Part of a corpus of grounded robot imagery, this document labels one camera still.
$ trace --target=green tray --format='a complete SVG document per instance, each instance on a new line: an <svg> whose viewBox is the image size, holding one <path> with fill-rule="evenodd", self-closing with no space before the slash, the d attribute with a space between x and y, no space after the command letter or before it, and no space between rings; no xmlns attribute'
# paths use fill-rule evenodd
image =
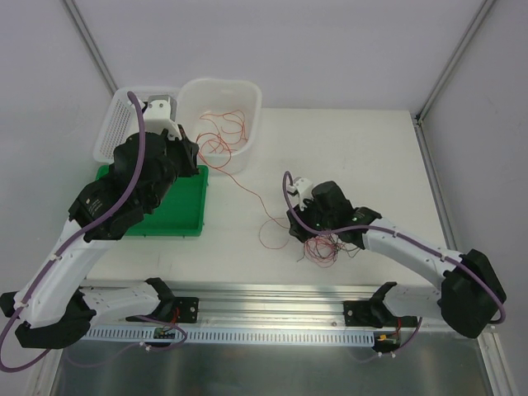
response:
<svg viewBox="0 0 528 396"><path fill-rule="evenodd" d="M205 191L209 168L198 166L200 173L193 177L179 177L154 214L131 227L129 236L192 236L201 234L204 225ZM108 173L108 165L97 171L96 179Z"/></svg>

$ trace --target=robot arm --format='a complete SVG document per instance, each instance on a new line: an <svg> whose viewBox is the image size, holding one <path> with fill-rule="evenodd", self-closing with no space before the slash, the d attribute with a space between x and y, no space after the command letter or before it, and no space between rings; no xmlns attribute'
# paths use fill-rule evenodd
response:
<svg viewBox="0 0 528 396"><path fill-rule="evenodd" d="M477 337L501 311L506 294L488 258L445 249L404 232L366 207L354 208L334 181L317 186L305 178L287 183L290 234L300 242L318 234L336 234L344 243L392 258L425 278L431 286L385 283L367 304L353 310L354 319L381 328L385 319L407 315L443 318L466 337ZM298 200L294 207L290 198Z"/></svg>
<svg viewBox="0 0 528 396"><path fill-rule="evenodd" d="M50 260L56 263L40 279L28 301L24 303L24 296L35 278L41 276L48 260L24 289L0 297L0 305L8 317L23 308L18 314L23 323L16 330L23 347L64 348L98 323L135 315L170 321L174 296L158 278L113 291L80 290L79 285L128 228L142 221L144 214L153 213L178 177L198 173L198 145L189 141L183 128L175 124L175 112L176 102L169 96L148 99L144 112L148 132L144 135L143 166L128 199L112 216L74 240L60 257L51 255ZM73 202L52 252L57 252L79 230L105 216L124 195L139 161L139 148L139 134L132 134L115 148L108 174L85 186Z"/></svg>

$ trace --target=white basket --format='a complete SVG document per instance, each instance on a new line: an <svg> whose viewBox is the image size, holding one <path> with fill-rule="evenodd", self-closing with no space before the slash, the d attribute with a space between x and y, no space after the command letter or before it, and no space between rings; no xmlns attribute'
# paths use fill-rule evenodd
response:
<svg viewBox="0 0 528 396"><path fill-rule="evenodd" d="M141 101L147 101L151 95L171 95L177 98L180 91L174 87L124 87L118 89L105 119L102 122L101 131L97 136L96 146L93 149L93 157L99 163L113 163L114 149L123 144L125 140L136 132L139 132L138 118L133 106L129 106L129 99L126 96L128 91L132 91Z"/></svg>
<svg viewBox="0 0 528 396"><path fill-rule="evenodd" d="M232 152L230 160L228 153L203 153L203 156L207 162L205 165L219 167L227 173L240 172L246 167L257 138L262 107L262 92L257 85L243 80L198 78L181 88L177 105L176 122L183 126L187 137L193 142L199 134L211 132L211 125L203 121L202 116L242 111L247 142L238 151Z"/></svg>

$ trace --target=white tabletop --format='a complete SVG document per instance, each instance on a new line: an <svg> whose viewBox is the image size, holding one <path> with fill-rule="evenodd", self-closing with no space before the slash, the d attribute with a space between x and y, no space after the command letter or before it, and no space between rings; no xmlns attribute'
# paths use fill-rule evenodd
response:
<svg viewBox="0 0 528 396"><path fill-rule="evenodd" d="M263 109L247 168L235 175L260 194L271 215L285 216L284 170L315 184L334 180L354 206L368 206L410 233L445 246L436 207L406 111ZM418 275L378 254L344 252L323 269L302 257L290 238L265 249L258 230L267 221L255 196L226 176L211 175L205 225L198 238L124 238L92 269L88 281L228 282L281 285L424 284ZM272 222L262 240L280 246L286 229Z"/></svg>

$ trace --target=white wall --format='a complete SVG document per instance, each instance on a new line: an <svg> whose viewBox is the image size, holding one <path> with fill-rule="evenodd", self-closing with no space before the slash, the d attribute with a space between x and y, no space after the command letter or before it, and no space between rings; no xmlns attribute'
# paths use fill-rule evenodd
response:
<svg viewBox="0 0 528 396"><path fill-rule="evenodd" d="M0 54L3 293L34 275L93 176L92 146L111 97L59 0L3 4ZM19 365L33 352L13 336L2 358ZM0 373L0 394L22 394L28 377Z"/></svg>
<svg viewBox="0 0 528 396"><path fill-rule="evenodd" d="M461 247L491 258L507 292L500 335L528 394L528 2L501 0L425 131Z"/></svg>
<svg viewBox="0 0 528 396"><path fill-rule="evenodd" d="M245 78L267 107L417 112L482 0L77 0L116 83Z"/></svg>

